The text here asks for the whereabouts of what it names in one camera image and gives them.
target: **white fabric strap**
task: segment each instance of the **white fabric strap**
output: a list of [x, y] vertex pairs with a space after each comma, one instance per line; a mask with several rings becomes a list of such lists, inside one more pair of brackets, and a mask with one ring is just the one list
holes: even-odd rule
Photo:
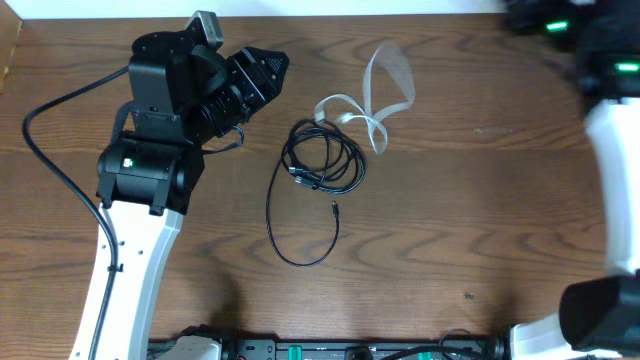
[[[391, 78], [393, 78], [393, 80], [396, 82], [400, 90], [402, 90], [402, 93], [407, 99], [406, 102], [389, 105], [375, 114], [373, 114], [371, 104], [371, 71], [374, 63], [377, 63], [385, 70], [387, 70]], [[344, 94], [331, 95], [326, 99], [320, 101], [318, 105], [316, 105], [314, 111], [315, 119], [317, 122], [322, 122], [325, 120], [326, 116], [324, 112], [324, 105], [327, 101], [332, 99], [340, 99], [348, 102], [353, 107], [358, 109], [361, 115], [354, 115], [347, 112], [338, 116], [337, 121], [340, 123], [347, 123], [353, 119], [364, 119], [367, 122], [367, 127], [369, 129], [369, 139], [371, 140], [371, 146], [373, 146], [373, 150], [377, 154], [381, 154], [387, 148], [387, 143], [389, 142], [387, 129], [385, 129], [384, 125], [382, 125], [382, 121], [391, 114], [409, 109], [416, 99], [416, 88], [413, 83], [413, 74], [411, 73], [409, 61], [402, 53], [402, 50], [400, 50], [400, 48], [398, 48], [393, 42], [386, 41], [382, 43], [376, 50], [375, 54], [373, 54], [373, 57], [369, 61], [369, 65], [367, 65], [367, 69], [364, 71], [364, 79], [362, 80], [362, 94], [364, 97], [364, 109], [351, 96]], [[381, 144], [377, 143], [374, 140], [376, 129], [380, 131], [384, 138], [384, 141]]]

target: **wood grain surface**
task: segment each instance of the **wood grain surface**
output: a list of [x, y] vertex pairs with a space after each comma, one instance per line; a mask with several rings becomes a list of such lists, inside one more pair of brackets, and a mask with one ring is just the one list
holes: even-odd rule
[[[24, 144], [22, 118], [126, 65], [138, 36], [184, 22], [26, 22], [0, 97], [0, 358], [68, 356], [97, 234]], [[167, 263], [154, 338], [201, 323], [290, 339], [435, 338], [453, 327], [501, 334], [556, 311], [568, 284], [602, 275], [598, 171], [569, 55], [504, 32], [498, 16], [220, 22], [223, 55], [249, 45], [282, 50], [291, 66], [282, 95], [245, 126], [246, 146], [207, 158]], [[367, 176], [335, 198], [333, 254], [315, 268], [289, 267], [264, 222], [280, 148], [324, 97], [361, 98], [364, 68], [388, 39], [410, 58], [415, 105], [385, 121], [390, 143], [380, 156], [364, 123], [345, 126], [366, 151]], [[34, 121], [37, 143], [87, 193], [113, 115], [130, 98], [123, 77]], [[375, 72], [374, 107], [398, 100]], [[280, 174], [272, 216], [286, 254], [304, 261], [324, 252], [333, 199]]]

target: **green led light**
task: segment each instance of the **green led light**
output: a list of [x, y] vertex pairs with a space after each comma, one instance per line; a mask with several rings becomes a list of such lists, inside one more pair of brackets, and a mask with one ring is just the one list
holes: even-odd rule
[[566, 31], [568, 28], [569, 28], [568, 21], [558, 21], [558, 22], [547, 24], [547, 31], [549, 32]]
[[635, 63], [621, 63], [616, 64], [616, 69], [620, 72], [638, 72], [640, 71], [640, 64]]

